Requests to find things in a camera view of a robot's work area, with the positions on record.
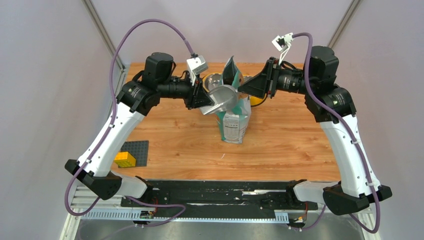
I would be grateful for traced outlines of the grey metal scoop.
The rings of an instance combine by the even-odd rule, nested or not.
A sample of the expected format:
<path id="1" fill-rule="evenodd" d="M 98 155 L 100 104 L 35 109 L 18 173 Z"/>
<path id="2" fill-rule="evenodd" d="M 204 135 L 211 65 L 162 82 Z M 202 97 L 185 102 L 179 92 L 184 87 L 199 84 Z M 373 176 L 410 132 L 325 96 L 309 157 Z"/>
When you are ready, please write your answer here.
<path id="1" fill-rule="evenodd" d="M 238 103 L 237 90 L 231 85 L 219 85 L 210 90 L 206 95 L 212 100 L 212 105 L 200 107 L 203 115 L 217 114 L 233 109 Z"/>

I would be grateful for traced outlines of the green pet food bag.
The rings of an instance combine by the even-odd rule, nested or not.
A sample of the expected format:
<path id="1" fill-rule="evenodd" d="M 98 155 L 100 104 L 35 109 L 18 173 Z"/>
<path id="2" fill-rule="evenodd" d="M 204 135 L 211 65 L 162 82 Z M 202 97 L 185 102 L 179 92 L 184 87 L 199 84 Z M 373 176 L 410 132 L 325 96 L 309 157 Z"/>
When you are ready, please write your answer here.
<path id="1" fill-rule="evenodd" d="M 220 74 L 219 84 L 238 89 L 245 81 L 246 79 L 237 67 L 234 57 L 231 56 Z M 216 114 L 221 140 L 230 144 L 242 144 L 251 115 L 250 96 L 246 93 L 237 92 L 235 107 Z"/>

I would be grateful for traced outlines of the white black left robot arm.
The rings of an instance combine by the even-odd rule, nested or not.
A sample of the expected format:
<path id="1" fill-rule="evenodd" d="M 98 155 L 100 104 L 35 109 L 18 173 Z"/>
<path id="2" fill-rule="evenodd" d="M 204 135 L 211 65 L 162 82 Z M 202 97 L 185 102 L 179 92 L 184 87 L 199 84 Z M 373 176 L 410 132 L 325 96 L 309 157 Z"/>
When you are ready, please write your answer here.
<path id="1" fill-rule="evenodd" d="M 78 159 L 66 162 L 65 169 L 99 199 L 124 195 L 133 197 L 142 207 L 152 203 L 153 193 L 144 179 L 115 173 L 111 167 L 128 136 L 161 99 L 181 99 L 188 110 L 214 104 L 200 76 L 208 69 L 204 57 L 193 53 L 186 60 L 185 76 L 173 74 L 176 66 L 168 53 L 148 56 L 144 69 L 122 86 L 109 120 L 92 144 Z"/>

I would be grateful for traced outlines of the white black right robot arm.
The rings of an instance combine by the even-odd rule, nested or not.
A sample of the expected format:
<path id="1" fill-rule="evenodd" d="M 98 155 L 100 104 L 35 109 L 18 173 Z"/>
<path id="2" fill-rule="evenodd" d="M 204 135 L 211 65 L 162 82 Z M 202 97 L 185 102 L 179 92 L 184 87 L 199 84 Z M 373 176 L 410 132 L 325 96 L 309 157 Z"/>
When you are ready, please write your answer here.
<path id="1" fill-rule="evenodd" d="M 326 46 L 313 46 L 303 69 L 277 65 L 268 59 L 260 73 L 238 87 L 255 97 L 273 97 L 276 91 L 304 95 L 305 105 L 324 131 L 341 176 L 337 182 L 290 181 L 286 204 L 298 209 L 305 202 L 326 205 L 335 215 L 357 213 L 371 203 L 392 197 L 389 186 L 374 174 L 360 141 L 357 111 L 351 94 L 336 84 L 339 59 Z"/>

